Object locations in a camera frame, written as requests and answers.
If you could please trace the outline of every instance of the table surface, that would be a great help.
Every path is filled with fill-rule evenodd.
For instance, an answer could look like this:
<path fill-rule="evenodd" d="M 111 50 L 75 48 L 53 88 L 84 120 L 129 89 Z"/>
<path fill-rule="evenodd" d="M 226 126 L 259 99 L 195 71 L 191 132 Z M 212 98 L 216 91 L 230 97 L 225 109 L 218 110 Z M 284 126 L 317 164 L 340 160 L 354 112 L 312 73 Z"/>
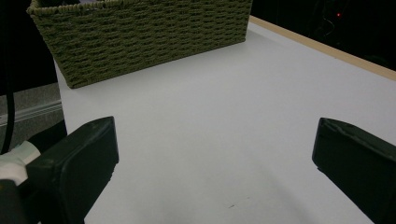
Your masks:
<path fill-rule="evenodd" d="M 317 170 L 318 120 L 396 145 L 396 83 L 250 23 L 247 41 L 70 90 L 113 116 L 120 163 L 86 223 L 372 223 Z"/>

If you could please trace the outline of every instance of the dark background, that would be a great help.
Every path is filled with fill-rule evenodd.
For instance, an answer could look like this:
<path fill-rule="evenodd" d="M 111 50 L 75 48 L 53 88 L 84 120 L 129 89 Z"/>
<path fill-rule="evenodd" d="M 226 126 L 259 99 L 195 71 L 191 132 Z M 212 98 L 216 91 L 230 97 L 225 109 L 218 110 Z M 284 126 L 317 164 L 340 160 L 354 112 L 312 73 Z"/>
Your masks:
<path fill-rule="evenodd" d="M 50 52 L 26 13 L 30 0 L 0 4 L 0 95 L 8 81 L 13 91 L 56 82 Z M 395 0 L 254 0 L 251 14 L 396 70 L 395 9 Z"/>
<path fill-rule="evenodd" d="M 396 70 L 394 0 L 254 0 L 251 14 Z"/>

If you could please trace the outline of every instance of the basket rim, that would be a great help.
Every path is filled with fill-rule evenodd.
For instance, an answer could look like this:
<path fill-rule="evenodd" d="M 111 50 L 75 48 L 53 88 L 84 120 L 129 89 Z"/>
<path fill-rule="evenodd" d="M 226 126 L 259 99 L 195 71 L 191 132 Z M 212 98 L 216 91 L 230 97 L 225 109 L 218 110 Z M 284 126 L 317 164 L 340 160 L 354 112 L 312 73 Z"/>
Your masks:
<path fill-rule="evenodd" d="M 97 10 L 107 7 L 119 7 L 121 5 L 138 3 L 147 0 L 98 0 L 92 3 L 79 3 L 74 5 L 65 5 L 58 7 L 42 7 L 40 0 L 32 0 L 27 8 L 27 13 L 31 16 L 44 16 L 53 14 L 63 14 L 71 12 L 81 12 L 85 10 Z"/>

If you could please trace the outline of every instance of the table edge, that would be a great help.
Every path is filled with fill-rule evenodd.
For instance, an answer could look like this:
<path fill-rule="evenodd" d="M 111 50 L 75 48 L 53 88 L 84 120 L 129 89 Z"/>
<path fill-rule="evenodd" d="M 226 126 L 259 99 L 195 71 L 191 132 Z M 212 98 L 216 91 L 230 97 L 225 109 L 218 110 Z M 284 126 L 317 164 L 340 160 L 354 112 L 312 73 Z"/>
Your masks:
<path fill-rule="evenodd" d="M 336 59 L 342 60 L 346 63 L 353 64 L 353 65 L 358 66 L 364 70 L 367 70 L 367 71 L 370 71 L 377 75 L 380 75 L 381 77 L 386 77 L 388 79 L 396 81 L 396 71 L 393 71 L 391 69 L 388 69 L 386 67 L 378 65 L 376 63 L 368 62 L 366 60 L 363 60 L 362 58 L 359 58 L 359 57 L 356 57 L 349 53 L 343 52 L 339 49 L 332 48 L 332 47 L 322 44 L 318 41 L 310 39 L 306 36 L 296 34 L 293 31 L 284 29 L 284 28 L 274 25 L 268 21 L 263 21 L 257 17 L 250 16 L 249 21 L 256 25 L 259 25 L 262 28 L 268 29 L 272 32 L 279 34 L 279 35 L 283 35 L 286 38 L 289 38 L 296 42 L 299 42 L 311 49 L 318 50 L 318 51 L 328 54 Z"/>

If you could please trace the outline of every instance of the woven basket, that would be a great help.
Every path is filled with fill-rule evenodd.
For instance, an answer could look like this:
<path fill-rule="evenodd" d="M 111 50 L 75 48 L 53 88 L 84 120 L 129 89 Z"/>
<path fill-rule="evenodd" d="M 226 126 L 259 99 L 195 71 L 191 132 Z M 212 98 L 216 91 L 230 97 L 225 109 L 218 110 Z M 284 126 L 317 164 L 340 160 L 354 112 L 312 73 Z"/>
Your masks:
<path fill-rule="evenodd" d="M 252 0 L 105 0 L 33 18 L 70 88 L 245 41 Z"/>

